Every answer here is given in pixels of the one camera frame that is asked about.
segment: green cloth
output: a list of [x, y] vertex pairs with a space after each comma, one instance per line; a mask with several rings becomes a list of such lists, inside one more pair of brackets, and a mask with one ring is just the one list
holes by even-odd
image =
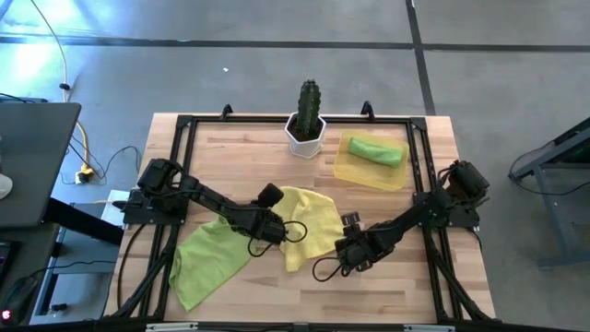
[[350, 139], [348, 153], [393, 168], [397, 168], [402, 160], [401, 150], [382, 147], [358, 137]]
[[176, 247], [169, 283], [187, 312], [250, 261], [248, 241], [218, 216]]

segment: wooden table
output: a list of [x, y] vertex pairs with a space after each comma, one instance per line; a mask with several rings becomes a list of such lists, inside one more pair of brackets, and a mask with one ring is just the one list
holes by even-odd
[[[177, 113], [156, 113], [149, 130], [142, 169], [153, 158], [170, 155]], [[458, 159], [451, 119], [427, 117], [432, 155], [438, 170]], [[264, 186], [292, 185], [313, 190], [334, 199], [340, 214], [358, 211], [365, 226], [393, 219], [411, 206], [415, 191], [412, 171], [406, 186], [385, 192], [335, 178], [332, 166], [342, 129], [360, 129], [375, 135], [407, 140], [405, 129], [395, 124], [329, 124], [322, 152], [312, 160], [293, 157], [283, 132], [283, 124], [199, 124], [190, 174], [203, 184], [239, 202], [255, 198]], [[183, 160], [186, 137], [181, 144]], [[421, 169], [423, 151], [417, 136]], [[423, 178], [425, 187], [428, 180]], [[191, 203], [179, 242], [214, 214]], [[130, 237], [137, 227], [125, 232], [115, 272]], [[137, 237], [124, 268], [123, 302], [144, 277], [155, 226], [147, 226]], [[449, 229], [454, 269], [467, 292], [482, 311], [494, 316], [490, 289], [481, 252], [475, 236]], [[421, 231], [406, 233], [395, 251], [366, 272], [353, 272], [348, 278], [336, 275], [320, 283], [312, 277], [313, 261], [296, 273], [287, 273], [283, 255], [272, 248], [253, 258], [236, 276], [226, 282], [193, 311], [187, 313], [176, 294], [170, 291], [165, 314], [167, 321], [255, 321], [316, 323], [434, 323], [430, 278]], [[321, 271], [327, 274], [335, 265], [329, 261]], [[105, 314], [116, 310], [117, 273], [114, 274]], [[451, 313], [449, 291], [442, 280], [447, 313]], [[160, 279], [152, 292], [150, 313], [157, 302]]]

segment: gray floor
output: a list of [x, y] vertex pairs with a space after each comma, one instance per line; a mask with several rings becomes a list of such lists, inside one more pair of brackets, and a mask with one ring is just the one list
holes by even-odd
[[[402, 0], [38, 3], [58, 33], [69, 35], [411, 42]], [[590, 43], [585, 1], [416, 0], [416, 9], [425, 42]], [[15, 0], [0, 31], [46, 29], [28, 1]], [[102, 162], [126, 145], [143, 149], [154, 112], [220, 112], [228, 102], [241, 113], [293, 112], [307, 77], [322, 87], [325, 113], [357, 113], [371, 100], [381, 114], [424, 114], [413, 51], [69, 46], [66, 56], [72, 101], [83, 106], [80, 120]], [[0, 91], [60, 100], [62, 67], [53, 44], [0, 44], [0, 61]], [[590, 264], [539, 271], [538, 259], [558, 253], [546, 210], [540, 196], [506, 177], [518, 155], [590, 115], [589, 54], [426, 52], [426, 62], [437, 114], [453, 118], [461, 157], [491, 184], [491, 201], [480, 210], [481, 238], [498, 317], [590, 329]], [[91, 202], [129, 189], [134, 160], [132, 152], [117, 158], [106, 185], [58, 182], [53, 195]], [[78, 168], [68, 154], [65, 180]]]

